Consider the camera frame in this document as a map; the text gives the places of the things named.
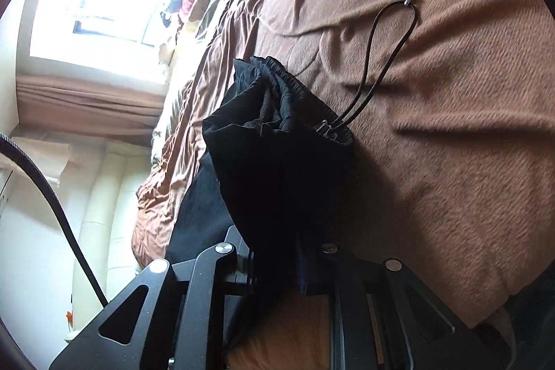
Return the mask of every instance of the white sofa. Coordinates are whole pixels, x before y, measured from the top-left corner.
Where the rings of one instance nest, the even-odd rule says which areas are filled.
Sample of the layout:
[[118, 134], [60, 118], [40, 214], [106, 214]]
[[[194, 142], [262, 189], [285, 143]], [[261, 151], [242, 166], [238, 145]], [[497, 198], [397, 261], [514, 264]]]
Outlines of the white sofa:
[[[138, 209], [135, 192], [150, 170], [150, 149], [110, 141], [93, 183], [78, 242], [108, 301], [140, 272], [131, 251]], [[68, 342], [102, 309], [77, 261], [71, 303], [73, 331]]]

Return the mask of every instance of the bed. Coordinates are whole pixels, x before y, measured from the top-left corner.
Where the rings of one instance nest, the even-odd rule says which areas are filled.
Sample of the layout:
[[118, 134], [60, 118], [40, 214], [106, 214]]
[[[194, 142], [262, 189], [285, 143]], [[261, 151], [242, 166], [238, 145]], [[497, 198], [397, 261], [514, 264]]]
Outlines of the bed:
[[[188, 76], [174, 86], [177, 107], [165, 107], [175, 127], [138, 191], [142, 265], [165, 256], [205, 151], [202, 119], [232, 83], [233, 59], [273, 56], [342, 111], [390, 1], [219, 0], [196, 58], [178, 63]], [[323, 215], [337, 243], [406, 262], [474, 327], [555, 259], [555, 23], [543, 0], [417, 4], [418, 27], [351, 125], [357, 164]], [[378, 27], [369, 82], [409, 21], [391, 15]], [[285, 294], [228, 365], [327, 368], [325, 299]]]

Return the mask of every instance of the white floor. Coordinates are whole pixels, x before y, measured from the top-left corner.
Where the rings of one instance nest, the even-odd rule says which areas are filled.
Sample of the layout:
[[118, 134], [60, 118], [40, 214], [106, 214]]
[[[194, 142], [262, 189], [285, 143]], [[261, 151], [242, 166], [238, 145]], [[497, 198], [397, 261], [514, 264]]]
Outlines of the white floor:
[[[24, 135], [45, 139], [39, 133]], [[77, 236], [105, 141], [67, 134], [47, 139], [71, 145], [72, 162], [55, 191]], [[0, 218], [0, 317], [37, 370], [47, 370], [66, 345], [73, 262], [46, 201], [32, 182], [19, 177]]]

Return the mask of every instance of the black cable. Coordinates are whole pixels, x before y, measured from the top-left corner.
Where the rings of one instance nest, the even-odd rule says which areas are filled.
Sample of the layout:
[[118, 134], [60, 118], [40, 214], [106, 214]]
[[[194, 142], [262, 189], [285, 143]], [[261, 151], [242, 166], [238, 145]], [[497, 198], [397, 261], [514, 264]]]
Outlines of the black cable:
[[[401, 40], [399, 41], [399, 43], [397, 44], [397, 46], [395, 47], [395, 49], [393, 50], [393, 52], [389, 56], [389, 59], [387, 60], [387, 63], [385, 64], [384, 68], [381, 70], [381, 73], [379, 73], [378, 78], [376, 79], [376, 81], [374, 82], [372, 87], [370, 88], [370, 91], [368, 92], [368, 94], [364, 98], [364, 101], [361, 103], [359, 108], [356, 109], [355, 113], [353, 113], [351, 115], [351, 118], [349, 118], [345, 121], [342, 121], [342, 119], [345, 118], [345, 116], [347, 116], [347, 114], [354, 108], [356, 103], [359, 101], [359, 98], [362, 95], [362, 90], [364, 89], [364, 85], [366, 84], [366, 78], [368, 76], [368, 66], [370, 64], [370, 50], [372, 48], [372, 41], [374, 39], [374, 33], [376, 32], [376, 27], [378, 25], [379, 19], [381, 18], [381, 16], [388, 9], [392, 8], [393, 6], [401, 5], [401, 4], [406, 6], [406, 7], [412, 8], [412, 11], [414, 13], [414, 18], [412, 20], [411, 26], [409, 27], [409, 30], [407, 30], [406, 34], [404, 34], [403, 38], [401, 38]], [[384, 8], [382, 8], [378, 12], [378, 14], [376, 15], [376, 18], [374, 19], [374, 23], [372, 24], [372, 30], [370, 31], [370, 37], [368, 37], [368, 44], [366, 46], [366, 57], [365, 57], [365, 61], [364, 61], [364, 70], [362, 72], [362, 78], [361, 78], [361, 81], [360, 81], [360, 84], [359, 84], [359, 89], [356, 92], [355, 98], [353, 99], [351, 104], [349, 104], [349, 106], [345, 109], [345, 111], [341, 115], [339, 115], [339, 117], [332, 124], [329, 125], [329, 128], [327, 128], [327, 130], [324, 130], [323, 126], [326, 126], [326, 124], [323, 123], [318, 128], [318, 131], [323, 131], [324, 134], [329, 134], [331, 132], [335, 132], [339, 128], [345, 127], [348, 124], [352, 123], [354, 121], [354, 119], [357, 116], [360, 115], [360, 112], [362, 112], [364, 110], [366, 105], [370, 102], [370, 100], [374, 96], [374, 92], [376, 91], [376, 88], [378, 87], [379, 84], [381, 84], [381, 81], [384, 79], [384, 76], [387, 73], [387, 70], [390, 68], [391, 64], [393, 63], [393, 60], [395, 59], [395, 57], [397, 57], [397, 54], [399, 53], [399, 51], [401, 50], [403, 45], [407, 41], [409, 41], [409, 37], [410, 37], [412, 31], [415, 29], [417, 22], [418, 22], [418, 11], [416, 10], [416, 7], [412, 3], [412, 0], [394, 1], [394, 2], [388, 3]]]
[[89, 266], [81, 248], [79, 248], [79, 244], [77, 244], [77, 240], [71, 231], [71, 227], [69, 225], [68, 219], [66, 218], [66, 214], [64, 213], [64, 209], [62, 205], [58, 201], [54, 190], [44, 177], [43, 173], [37, 168], [34, 162], [29, 158], [27, 154], [17, 146], [12, 140], [6, 137], [4, 134], [0, 132], [0, 154], [4, 154], [7, 158], [13, 161], [19, 168], [21, 168], [27, 176], [34, 182], [37, 186], [38, 190], [48, 202], [48, 205], [54, 212], [60, 227], [62, 228], [62, 232], [64, 233], [66, 240], [75, 255], [77, 262], [81, 265], [85, 276], [93, 286], [93, 290], [98, 297], [98, 301], [101, 302], [102, 307], [106, 307], [108, 304], [108, 300], [104, 296], [102, 292], [101, 286], [99, 285], [98, 281], [96, 280], [91, 267]]

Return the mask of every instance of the drawstring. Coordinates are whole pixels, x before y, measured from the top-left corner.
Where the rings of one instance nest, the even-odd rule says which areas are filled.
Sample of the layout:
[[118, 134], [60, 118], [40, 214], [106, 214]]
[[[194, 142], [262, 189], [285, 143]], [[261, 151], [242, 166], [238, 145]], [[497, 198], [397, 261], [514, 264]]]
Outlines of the drawstring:
[[[391, 8], [395, 5], [401, 5], [401, 4], [406, 6], [406, 7], [412, 8], [412, 11], [414, 13], [414, 18], [412, 20], [411, 26], [409, 27], [409, 30], [407, 30], [407, 33], [404, 34], [403, 38], [401, 38], [401, 40], [399, 41], [399, 43], [397, 44], [397, 46], [395, 47], [395, 49], [393, 50], [393, 52], [389, 56], [389, 59], [387, 60], [387, 63], [385, 64], [384, 68], [381, 70], [381, 73], [379, 73], [378, 78], [376, 79], [376, 81], [374, 82], [372, 87], [370, 88], [370, 91], [368, 92], [368, 94], [364, 98], [364, 101], [361, 103], [359, 108], [356, 109], [356, 111], [351, 115], [350, 118], [348, 118], [345, 121], [342, 121], [343, 118], [345, 118], [349, 114], [349, 112], [354, 108], [357, 101], [359, 101], [360, 96], [362, 95], [362, 90], [363, 90], [364, 85], [366, 83], [366, 77], [368, 76], [368, 65], [370, 63], [370, 49], [371, 49], [371, 46], [372, 46], [372, 40], [374, 38], [374, 32], [376, 31], [376, 26], [378, 25], [379, 19], [389, 8]], [[415, 29], [417, 21], [418, 21], [418, 11], [416, 10], [416, 7], [413, 3], [413, 0], [394, 1], [392, 3], [387, 4], [383, 9], [381, 9], [379, 11], [379, 13], [376, 15], [376, 18], [374, 19], [374, 24], [372, 25], [372, 30], [370, 32], [370, 37], [368, 38], [368, 45], [366, 47], [366, 58], [365, 58], [365, 61], [364, 61], [364, 71], [362, 73], [362, 79], [360, 81], [359, 89], [356, 92], [355, 98], [353, 99], [351, 104], [349, 104], [349, 106], [345, 109], [345, 111], [333, 123], [329, 124], [326, 120], [324, 120], [320, 124], [320, 126], [318, 126], [318, 129], [316, 129], [316, 132], [321, 132], [322, 134], [324, 134], [324, 136], [328, 136], [328, 134], [337, 131], [339, 128], [345, 127], [348, 124], [352, 123], [354, 121], [354, 119], [356, 119], [356, 117], [360, 115], [360, 112], [362, 112], [364, 110], [366, 105], [370, 102], [370, 100], [374, 96], [374, 92], [376, 91], [376, 88], [378, 87], [378, 85], [383, 80], [385, 74], [387, 73], [387, 70], [390, 68], [391, 64], [393, 63], [393, 60], [395, 59], [395, 57], [397, 57], [397, 54], [399, 53], [399, 51], [401, 50], [403, 45], [407, 41], [409, 41], [409, 37], [410, 37], [412, 31]]]

